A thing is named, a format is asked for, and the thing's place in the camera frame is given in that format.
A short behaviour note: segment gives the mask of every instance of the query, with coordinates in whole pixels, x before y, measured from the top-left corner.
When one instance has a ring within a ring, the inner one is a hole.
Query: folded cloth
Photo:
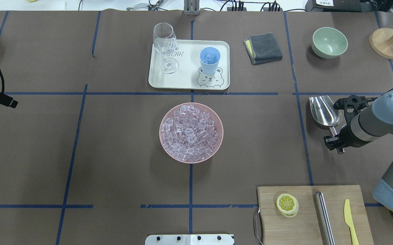
[[[279,61],[283,58],[273,33],[251,36],[249,39],[245,39],[243,44],[254,65]]]

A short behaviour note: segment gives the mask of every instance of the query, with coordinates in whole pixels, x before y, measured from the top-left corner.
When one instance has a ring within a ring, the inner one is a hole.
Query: lemon slice
[[[277,198],[277,208],[288,218],[293,218],[298,214],[299,203],[293,195],[283,193]]]

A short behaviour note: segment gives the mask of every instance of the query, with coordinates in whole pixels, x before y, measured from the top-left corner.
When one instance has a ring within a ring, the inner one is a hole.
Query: wine glass
[[[168,23],[158,23],[154,26],[153,43],[156,50],[167,57],[162,60],[160,69],[167,74],[174,73],[178,68],[178,62],[169,57],[177,47],[173,27]]]

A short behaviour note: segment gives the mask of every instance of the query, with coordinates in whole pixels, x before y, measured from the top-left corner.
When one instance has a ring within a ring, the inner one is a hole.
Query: yellow knife
[[[345,216],[345,223],[349,226],[349,230],[351,231],[352,245],[359,245],[359,241],[357,240],[356,230],[354,229],[354,223],[352,222],[349,199],[345,200],[345,206],[343,207],[343,215]]]

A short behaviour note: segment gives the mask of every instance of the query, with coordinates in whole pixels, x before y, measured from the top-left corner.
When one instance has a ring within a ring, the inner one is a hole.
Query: blue cup
[[[220,52],[213,47],[203,48],[200,52],[200,63],[203,72],[207,75],[214,74],[218,68]]]

